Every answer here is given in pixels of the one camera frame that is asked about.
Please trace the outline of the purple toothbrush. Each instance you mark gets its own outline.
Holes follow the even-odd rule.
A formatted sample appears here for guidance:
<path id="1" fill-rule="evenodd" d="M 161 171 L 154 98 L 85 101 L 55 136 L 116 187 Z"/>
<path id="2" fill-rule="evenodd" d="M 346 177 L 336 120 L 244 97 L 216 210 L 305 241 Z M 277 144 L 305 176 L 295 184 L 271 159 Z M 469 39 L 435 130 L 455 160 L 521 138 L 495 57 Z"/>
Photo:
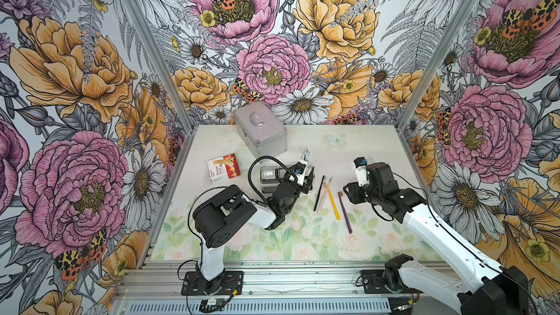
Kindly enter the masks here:
<path id="1" fill-rule="evenodd" d="M 338 192 L 339 203 L 341 205 L 341 209 L 342 209 L 342 212 L 343 212 L 344 221 L 346 223 L 348 233 L 349 233 L 349 235 L 351 235 L 351 234 L 353 234 L 353 230 L 352 230 L 351 223 L 350 223 L 350 220 L 349 220 L 349 217 L 348 217 L 348 214 L 347 214 L 346 207 L 344 206 L 343 197 L 344 197 L 344 192 L 339 191 Z"/>

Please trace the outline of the yellow toothbrush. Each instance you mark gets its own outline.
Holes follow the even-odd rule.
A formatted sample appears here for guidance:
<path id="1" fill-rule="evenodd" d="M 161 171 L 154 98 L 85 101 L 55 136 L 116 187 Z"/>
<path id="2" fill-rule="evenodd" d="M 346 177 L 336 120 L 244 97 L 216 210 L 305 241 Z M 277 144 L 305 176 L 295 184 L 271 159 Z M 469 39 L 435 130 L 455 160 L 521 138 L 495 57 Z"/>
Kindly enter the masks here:
<path id="1" fill-rule="evenodd" d="M 330 198 L 331 207 L 332 207 L 333 213 L 335 214 L 335 218 L 336 218 L 336 220 L 340 221 L 340 220 L 341 220 L 340 214 L 338 213 L 337 205 L 336 205 L 336 203 L 335 203 L 335 200 L 334 200 L 332 191 L 331 191 L 331 189 L 330 189 L 330 185 L 329 185 L 329 184 L 325 184 L 325 186 L 326 186 L 327 191 L 328 191 L 328 195 L 329 195 L 329 198 Z"/>

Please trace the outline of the pink toothbrush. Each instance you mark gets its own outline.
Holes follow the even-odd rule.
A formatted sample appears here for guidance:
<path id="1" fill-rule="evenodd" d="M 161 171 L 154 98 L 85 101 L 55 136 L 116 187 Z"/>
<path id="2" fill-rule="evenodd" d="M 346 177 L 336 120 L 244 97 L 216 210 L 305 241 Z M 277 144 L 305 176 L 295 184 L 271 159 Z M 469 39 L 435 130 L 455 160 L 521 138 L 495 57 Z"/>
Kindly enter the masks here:
<path id="1" fill-rule="evenodd" d="M 323 206 L 325 205 L 325 199 L 328 195 L 328 188 L 331 182 L 332 182 L 332 177 L 330 177 L 326 182 L 322 184 L 322 190 L 319 197 L 319 204 L 316 210 L 317 213 L 320 213 L 323 210 Z"/>

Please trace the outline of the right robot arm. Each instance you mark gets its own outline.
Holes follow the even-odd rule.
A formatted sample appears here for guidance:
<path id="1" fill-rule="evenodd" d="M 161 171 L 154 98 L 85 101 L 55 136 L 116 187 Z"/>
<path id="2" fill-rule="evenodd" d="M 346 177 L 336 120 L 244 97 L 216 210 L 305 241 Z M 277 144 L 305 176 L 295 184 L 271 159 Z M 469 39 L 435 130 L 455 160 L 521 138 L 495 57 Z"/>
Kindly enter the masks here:
<path id="1" fill-rule="evenodd" d="M 474 247 L 431 209 L 411 188 L 401 189 L 386 163 L 353 162 L 357 177 L 344 187 L 352 204 L 368 203 L 383 211 L 427 242 L 452 268 L 452 278 L 422 265 L 410 255 L 384 264 L 383 274 L 363 271 L 366 292 L 418 291 L 458 314 L 529 314 L 532 299 L 528 278 L 516 267 L 505 268 Z"/>

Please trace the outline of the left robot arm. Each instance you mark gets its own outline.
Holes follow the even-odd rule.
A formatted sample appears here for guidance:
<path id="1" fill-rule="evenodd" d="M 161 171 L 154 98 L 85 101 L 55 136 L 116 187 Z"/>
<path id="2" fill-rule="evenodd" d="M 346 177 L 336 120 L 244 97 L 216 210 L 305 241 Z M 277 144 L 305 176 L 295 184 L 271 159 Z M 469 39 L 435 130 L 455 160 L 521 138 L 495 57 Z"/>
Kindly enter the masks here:
<path id="1" fill-rule="evenodd" d="M 195 209 L 192 217 L 202 240 L 200 279 L 223 278 L 225 245 L 245 225 L 274 230 L 284 223 L 300 195 L 313 188 L 314 168 L 303 173 L 301 184 L 295 179 L 282 179 L 264 202 L 249 199 L 237 185 L 231 185 Z"/>

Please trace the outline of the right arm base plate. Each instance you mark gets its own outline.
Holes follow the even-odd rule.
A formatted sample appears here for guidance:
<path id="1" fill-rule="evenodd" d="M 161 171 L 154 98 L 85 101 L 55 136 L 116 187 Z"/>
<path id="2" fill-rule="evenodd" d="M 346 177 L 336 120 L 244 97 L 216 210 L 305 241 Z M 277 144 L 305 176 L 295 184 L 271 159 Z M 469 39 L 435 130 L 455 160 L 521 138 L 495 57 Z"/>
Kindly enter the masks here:
<path id="1" fill-rule="evenodd" d="M 382 270 L 362 270 L 354 285 L 361 287 L 365 294 L 412 294 L 416 291 L 406 286 L 397 284 L 390 287 L 389 281 L 384 276 Z"/>

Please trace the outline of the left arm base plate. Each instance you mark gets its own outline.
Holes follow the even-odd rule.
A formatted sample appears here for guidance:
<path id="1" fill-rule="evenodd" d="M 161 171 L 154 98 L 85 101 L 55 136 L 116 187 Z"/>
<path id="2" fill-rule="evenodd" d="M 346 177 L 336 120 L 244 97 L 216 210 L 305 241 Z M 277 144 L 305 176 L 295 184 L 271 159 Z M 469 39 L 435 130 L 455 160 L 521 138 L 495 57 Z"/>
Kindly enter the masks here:
<path id="1" fill-rule="evenodd" d="M 244 282 L 243 271 L 223 271 L 217 278 L 206 280 L 200 271 L 189 271 L 182 283 L 182 296 L 230 296 L 235 291 L 241 294 Z"/>

